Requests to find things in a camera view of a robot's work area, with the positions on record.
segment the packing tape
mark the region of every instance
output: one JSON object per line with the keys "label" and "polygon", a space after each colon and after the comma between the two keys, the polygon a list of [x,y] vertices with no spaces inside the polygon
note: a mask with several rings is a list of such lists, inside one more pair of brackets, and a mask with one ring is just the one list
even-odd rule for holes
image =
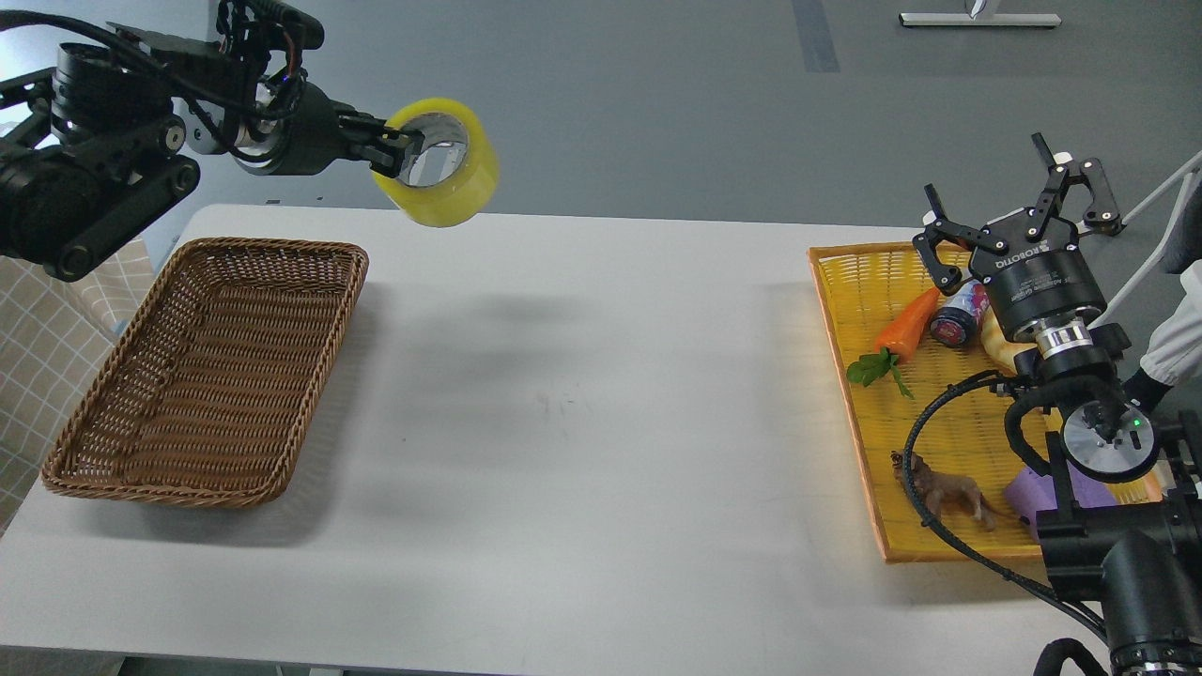
{"label": "packing tape", "polygon": [[422,158],[397,178],[371,172],[376,185],[422,225],[448,227],[480,213],[496,190],[500,164],[471,108],[451,99],[423,99],[386,123],[419,131]]}

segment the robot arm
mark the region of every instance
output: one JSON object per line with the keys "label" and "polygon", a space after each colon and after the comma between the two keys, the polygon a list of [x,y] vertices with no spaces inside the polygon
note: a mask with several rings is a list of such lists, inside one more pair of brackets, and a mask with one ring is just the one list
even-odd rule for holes
{"label": "robot arm", "polygon": [[[220,42],[0,11],[0,30],[34,24],[100,43],[64,43],[55,67],[0,83],[0,109],[30,111],[0,138],[0,254],[65,281],[196,189],[200,167],[179,154],[185,141],[276,176],[310,176],[346,159],[395,178],[423,149],[419,131],[391,129],[307,81],[303,53],[325,32],[276,0],[222,0]],[[268,75],[272,52],[285,65]],[[173,99],[183,100],[183,117]],[[44,146],[52,135],[58,143]]]}
{"label": "robot arm", "polygon": [[[1105,625],[1101,618],[1087,625],[1105,635],[1113,674],[1194,674],[1202,669],[1202,503],[1195,490],[1195,476],[1202,473],[1202,423],[1192,413],[1183,413],[1176,422],[1154,426],[1124,401],[1114,362],[1130,340],[1115,324],[1089,328],[1106,310],[1106,298],[1078,247],[1081,235],[1118,235],[1123,230],[1118,207],[1099,160],[1053,155],[1040,135],[1034,140],[1048,170],[1035,206],[977,230],[950,220],[928,185],[932,210],[914,244],[945,293],[963,283],[963,273],[940,261],[935,245],[947,241],[971,251],[968,272],[984,285],[1006,337],[1034,343],[1014,360],[1018,378],[998,386],[1016,399],[1006,414],[1011,447],[1033,470],[1053,479],[1057,509],[1039,512],[1040,546],[1054,592],[1045,600],[1101,601]],[[1083,231],[1060,218],[1065,194],[1075,185],[1084,185],[1093,196]],[[936,404],[976,386],[954,386],[936,399],[911,431],[906,452]],[[1045,459],[1018,423],[1028,411],[1052,407],[1065,423],[1061,432],[1047,434]],[[1119,482],[1147,473],[1161,453],[1177,484],[1164,502],[1077,504],[1067,463],[1093,479]],[[911,502],[940,538],[981,561],[930,523],[912,494]],[[1053,672],[1057,659],[1037,672]]]}

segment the metal stand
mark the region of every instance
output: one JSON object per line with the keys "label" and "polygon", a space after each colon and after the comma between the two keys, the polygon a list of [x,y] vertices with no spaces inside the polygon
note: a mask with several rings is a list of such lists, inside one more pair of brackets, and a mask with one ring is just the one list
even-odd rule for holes
{"label": "metal stand", "polygon": [[972,8],[964,13],[902,12],[898,14],[898,19],[906,28],[1055,28],[1060,25],[1059,14],[999,14],[999,5],[1001,5],[1001,0],[974,0]]}
{"label": "metal stand", "polygon": [[1182,165],[1182,168],[1173,172],[1173,174],[1170,176],[1168,179],[1161,183],[1160,188],[1153,190],[1150,195],[1144,197],[1142,202],[1139,202],[1138,204],[1136,204],[1133,209],[1127,212],[1126,218],[1124,220],[1126,223],[1131,223],[1132,220],[1135,220],[1136,217],[1139,215],[1139,213],[1143,212],[1143,209],[1148,207],[1148,204],[1155,202],[1164,194],[1168,192],[1174,184],[1180,183],[1180,188],[1177,190],[1177,201],[1173,202],[1173,210],[1168,217],[1168,225],[1165,226],[1165,235],[1160,238],[1160,243],[1156,244],[1156,248],[1153,249],[1152,254],[1148,255],[1148,260],[1143,261],[1143,265],[1139,266],[1139,269],[1135,271],[1135,274],[1131,275],[1131,279],[1127,279],[1126,284],[1124,284],[1123,287],[1119,289],[1118,293],[1114,293],[1114,297],[1111,298],[1109,307],[1106,308],[1106,312],[1103,312],[1101,316],[1094,320],[1090,324],[1090,326],[1101,326],[1102,324],[1106,324],[1109,320],[1111,315],[1114,314],[1114,308],[1119,307],[1123,303],[1123,301],[1125,301],[1127,296],[1130,296],[1131,292],[1135,291],[1135,287],[1138,286],[1139,283],[1143,281],[1146,277],[1148,277],[1148,273],[1152,272],[1152,268],[1156,267],[1156,263],[1160,262],[1160,257],[1165,253],[1165,247],[1168,244],[1168,239],[1172,237],[1173,230],[1180,226],[1182,210],[1184,210],[1185,208],[1185,201],[1190,198],[1190,195],[1194,194],[1194,190],[1195,188],[1197,188],[1198,182],[1202,180],[1202,177],[1198,176],[1198,172],[1202,172],[1202,153],[1194,155],[1194,158],[1191,158],[1190,161]]}

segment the wicker basket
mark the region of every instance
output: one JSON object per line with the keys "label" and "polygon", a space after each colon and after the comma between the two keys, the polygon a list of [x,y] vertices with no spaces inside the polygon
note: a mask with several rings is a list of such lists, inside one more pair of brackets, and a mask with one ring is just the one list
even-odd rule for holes
{"label": "wicker basket", "polygon": [[367,267],[353,244],[185,244],[55,441],[46,487],[184,506],[278,497]]}
{"label": "wicker basket", "polygon": [[[947,385],[996,366],[978,343],[951,349],[923,339],[914,360],[900,367],[914,401],[903,397],[888,376],[870,387],[849,384],[841,378],[846,366],[873,351],[876,333],[929,289],[930,279],[909,242],[814,248],[809,257],[881,555],[891,563],[962,559],[920,524],[893,476],[889,453],[902,450],[915,419]],[[968,263],[968,254],[958,249],[942,251],[941,257],[951,265]],[[1023,468],[1002,428],[1008,403],[986,391],[956,399],[927,423],[915,451],[936,470],[975,479],[999,512],[998,528],[989,533],[966,510],[946,508],[942,520],[960,539],[994,559],[1037,558],[1039,545],[1001,494]],[[1035,413],[1023,428],[1028,439],[1042,439],[1047,422]],[[1132,482],[1112,486],[1112,492],[1120,503],[1138,503],[1159,496],[1159,487]]]}

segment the brown toy horse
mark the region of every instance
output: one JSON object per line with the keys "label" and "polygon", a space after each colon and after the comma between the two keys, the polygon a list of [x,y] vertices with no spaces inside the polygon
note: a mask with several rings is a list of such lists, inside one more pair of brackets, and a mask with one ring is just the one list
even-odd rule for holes
{"label": "brown toy horse", "polygon": [[[998,527],[993,510],[989,509],[989,503],[984,500],[976,481],[969,476],[935,472],[930,469],[930,466],[918,453],[914,453],[910,457],[910,468],[914,472],[914,487],[918,491],[930,514],[935,515],[935,518],[939,518],[942,512],[945,500],[963,500],[972,510],[972,518],[980,521],[986,530],[993,530]],[[891,458],[893,459],[893,476],[904,485],[905,475],[902,473],[902,453],[893,453]]]}

